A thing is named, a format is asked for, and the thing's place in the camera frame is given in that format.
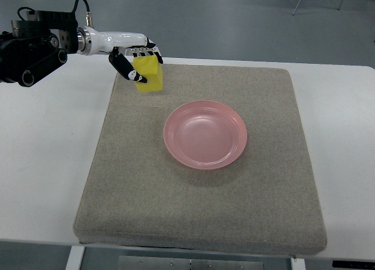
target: gray felt mat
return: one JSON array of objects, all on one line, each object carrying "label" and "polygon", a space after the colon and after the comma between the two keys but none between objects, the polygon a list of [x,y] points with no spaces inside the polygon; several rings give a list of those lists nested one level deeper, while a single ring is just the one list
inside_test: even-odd
[{"label": "gray felt mat", "polygon": [[[82,243],[249,254],[326,247],[318,194],[289,73],[163,65],[164,90],[117,76],[74,232]],[[163,125],[180,105],[215,100],[248,131],[243,154],[217,170],[182,165]]]}]

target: robotic hand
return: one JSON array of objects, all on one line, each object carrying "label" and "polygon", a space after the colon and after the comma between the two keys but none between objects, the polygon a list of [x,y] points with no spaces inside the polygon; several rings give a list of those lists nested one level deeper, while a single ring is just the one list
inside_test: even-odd
[{"label": "robotic hand", "polygon": [[163,63],[156,44],[143,34],[98,32],[90,26],[81,26],[78,27],[78,43],[78,53],[83,55],[109,53],[110,63],[127,80],[147,83],[123,55],[127,50],[131,50],[134,57],[156,55],[158,62]]},{"label": "robotic hand", "polygon": [[[156,44],[143,34],[98,32],[92,27],[90,8],[86,0],[87,26],[78,27],[75,12],[35,11],[28,7],[18,10],[21,20],[12,21],[12,33],[0,35],[0,82],[18,82],[31,87],[67,62],[67,54],[92,55],[108,53],[110,63],[127,80],[146,83],[123,55],[131,50],[133,56],[155,55],[163,63]],[[20,11],[28,9],[25,20]],[[59,38],[51,33],[59,30]]]}]

